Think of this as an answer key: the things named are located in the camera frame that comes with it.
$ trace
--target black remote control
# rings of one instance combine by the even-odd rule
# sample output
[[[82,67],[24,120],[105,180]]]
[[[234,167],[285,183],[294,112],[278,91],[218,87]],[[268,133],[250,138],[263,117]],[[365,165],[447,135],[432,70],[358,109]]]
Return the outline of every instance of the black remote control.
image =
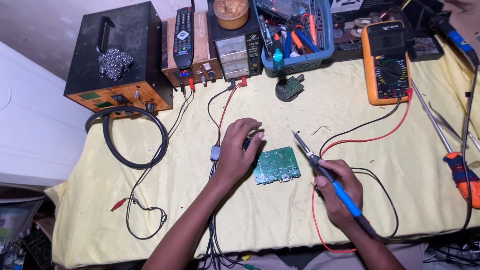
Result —
[[[193,8],[186,7],[177,10],[173,60],[179,69],[186,69],[193,62],[193,29]]]

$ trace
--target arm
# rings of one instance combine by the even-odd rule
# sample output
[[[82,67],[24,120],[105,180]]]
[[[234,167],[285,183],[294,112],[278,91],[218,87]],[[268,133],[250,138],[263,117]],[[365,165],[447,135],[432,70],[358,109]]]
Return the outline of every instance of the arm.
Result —
[[[343,160],[320,160],[318,163],[338,175],[337,181],[343,185],[345,191],[361,209],[363,187],[348,164]],[[324,196],[328,216],[352,241],[369,270],[405,270],[382,242],[368,235],[360,227],[335,194],[333,185],[325,177],[318,176],[315,181]]]
[[[243,118],[228,126],[214,175],[160,241],[143,270],[183,270],[187,266],[210,214],[251,166],[264,134],[255,134],[247,150],[243,150],[242,143],[248,132],[261,125],[252,118]]]

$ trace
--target circuit board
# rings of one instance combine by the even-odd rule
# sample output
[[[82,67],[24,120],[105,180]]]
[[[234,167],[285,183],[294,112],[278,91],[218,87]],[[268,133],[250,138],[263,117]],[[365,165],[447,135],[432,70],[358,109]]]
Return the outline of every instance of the circuit board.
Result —
[[[293,149],[284,147],[260,153],[254,163],[253,174],[257,184],[269,184],[298,178],[300,170]]]
[[[293,76],[291,76],[284,86],[277,86],[278,91],[285,97],[291,98],[300,92],[304,86]]]

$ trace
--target blue basket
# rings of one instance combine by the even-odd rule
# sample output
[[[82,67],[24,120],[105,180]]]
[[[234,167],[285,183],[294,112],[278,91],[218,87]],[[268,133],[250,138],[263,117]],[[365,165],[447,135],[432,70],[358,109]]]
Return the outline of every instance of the blue basket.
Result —
[[[315,7],[318,12],[317,18],[321,18],[323,21],[322,38],[324,49],[318,52],[309,53],[306,58],[304,55],[297,57],[285,58],[282,70],[275,70],[273,68],[273,62],[267,60],[265,56],[265,46],[262,47],[262,63],[265,67],[265,71],[268,77],[277,77],[280,75],[287,75],[292,73],[298,73],[320,67],[323,59],[329,58],[334,51],[333,44],[333,22],[332,11],[330,10],[329,0],[312,0],[315,1]],[[258,18],[258,11],[255,8],[255,14]]]

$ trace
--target yellow cloth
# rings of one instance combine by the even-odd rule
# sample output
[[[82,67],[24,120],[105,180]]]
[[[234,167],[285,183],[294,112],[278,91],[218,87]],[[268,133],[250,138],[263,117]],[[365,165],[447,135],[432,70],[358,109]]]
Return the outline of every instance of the yellow cloth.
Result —
[[[470,88],[471,72],[459,63],[450,49],[438,61],[412,63],[411,77],[423,93],[462,134],[464,92]],[[318,151],[332,135],[389,112],[393,105],[372,106],[367,101],[363,63],[349,61],[327,68],[304,72],[305,91],[290,103],[274,94],[275,78],[265,75],[247,79],[248,86],[233,95],[224,117],[222,132],[238,118],[252,117],[263,122],[264,151],[291,146],[295,151],[302,177],[287,183],[256,185],[251,175],[229,194],[217,215],[219,244],[224,252],[265,248],[317,245],[320,240],[312,220],[312,171],[303,153],[296,147],[291,130],[300,131],[305,143]],[[227,87],[218,81],[197,92],[183,114],[168,143],[168,151],[135,192],[144,207],[158,206],[168,214],[165,226],[150,240],[136,240],[125,225],[126,206],[114,212],[111,207],[128,197],[142,171],[120,164],[109,152],[100,124],[90,130],[84,151],[68,182],[52,187],[47,194],[57,205],[53,234],[53,260],[67,268],[107,264],[148,258],[167,230],[175,223],[208,181],[211,168],[210,148],[216,140],[216,127],[206,112],[208,100]],[[477,94],[472,122],[480,127],[480,98]],[[170,128],[183,102],[174,93],[174,110],[158,114]],[[212,102],[210,111],[218,121],[228,98],[225,93]],[[387,119],[370,124],[338,139],[366,139],[392,130],[401,119],[406,104]],[[315,131],[320,126],[327,129]],[[128,160],[146,163],[160,144],[156,126],[145,118],[113,121],[113,138],[117,149]],[[474,128],[472,134],[478,138]],[[447,135],[454,150],[459,144]],[[471,145],[467,161],[480,160]],[[397,235],[438,233],[460,228],[466,203],[455,188],[447,164],[446,150],[418,97],[413,94],[410,112],[403,125],[387,138],[367,143],[346,143],[333,147],[326,159],[344,159],[350,166],[372,170],[382,181],[398,211]],[[395,219],[388,200],[375,180],[357,174],[363,184],[365,216],[381,235],[389,235]],[[332,225],[324,203],[315,198],[315,213],[323,239],[328,243],[347,241]],[[141,237],[159,225],[158,211],[144,212],[132,206],[132,230]],[[480,225],[480,213],[473,211],[470,226]],[[195,252],[206,251],[205,234]]]

